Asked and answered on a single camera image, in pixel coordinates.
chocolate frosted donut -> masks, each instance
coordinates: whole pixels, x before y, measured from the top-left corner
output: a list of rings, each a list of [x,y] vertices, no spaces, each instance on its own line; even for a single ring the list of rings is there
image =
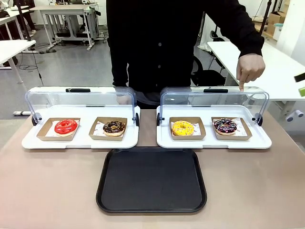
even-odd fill
[[[126,128],[126,124],[120,121],[110,121],[105,123],[103,131],[108,136],[120,136]]]
[[[237,124],[229,118],[221,118],[215,121],[214,127],[221,135],[232,135],[237,130]]]

black sweater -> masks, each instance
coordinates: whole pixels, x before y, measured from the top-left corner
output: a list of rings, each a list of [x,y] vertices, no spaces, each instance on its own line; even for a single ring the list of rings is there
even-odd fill
[[[140,92],[190,86],[203,11],[241,55],[262,55],[264,39],[237,0],[107,0],[106,7],[115,86],[129,81]]]

black tray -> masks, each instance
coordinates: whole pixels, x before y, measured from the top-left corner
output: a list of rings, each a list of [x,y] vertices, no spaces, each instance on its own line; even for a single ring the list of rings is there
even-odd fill
[[[206,203],[198,158],[190,149],[114,149],[96,193],[106,212],[195,212]]]

clear plastic lid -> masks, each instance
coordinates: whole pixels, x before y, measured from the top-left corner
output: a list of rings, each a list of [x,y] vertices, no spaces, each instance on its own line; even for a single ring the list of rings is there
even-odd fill
[[[129,87],[35,87],[25,94],[25,100],[36,123],[50,116],[60,116],[62,113],[70,112],[75,116],[77,114],[72,112],[75,108],[83,112],[89,110],[83,109],[86,107],[118,106],[124,108],[122,111],[130,112],[135,121],[135,92]]]
[[[238,87],[165,88],[161,92],[160,121],[169,118],[164,117],[167,115],[166,109],[173,107],[225,107],[227,110],[231,106],[232,110],[238,110],[242,106],[251,113],[253,121],[260,124],[268,100],[269,94],[258,87],[245,87],[244,92],[240,92]]]

person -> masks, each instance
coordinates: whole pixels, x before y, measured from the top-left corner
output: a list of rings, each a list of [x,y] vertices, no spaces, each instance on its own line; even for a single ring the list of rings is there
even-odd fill
[[[141,108],[155,108],[164,87],[190,86],[203,11],[241,51],[241,91],[265,69],[264,39],[238,0],[107,0],[106,9],[113,85],[129,83]]]
[[[29,6],[30,3],[27,2],[26,0],[20,0],[20,5],[21,5],[21,6]],[[28,22],[28,25],[29,25],[29,27],[30,27],[30,29],[31,29],[31,34],[30,34],[30,36],[31,36],[31,35],[34,35],[34,34],[36,33],[37,29],[35,28],[35,25],[34,25],[34,23],[33,23],[33,21],[32,21],[30,12],[23,13],[22,15],[23,15],[24,19]],[[23,27],[23,24],[21,23],[20,15],[17,16],[17,20],[18,20],[18,22],[19,22],[19,24],[20,24],[20,26],[21,26],[21,29],[22,29],[23,31],[25,31],[27,28],[24,28],[24,27]]]

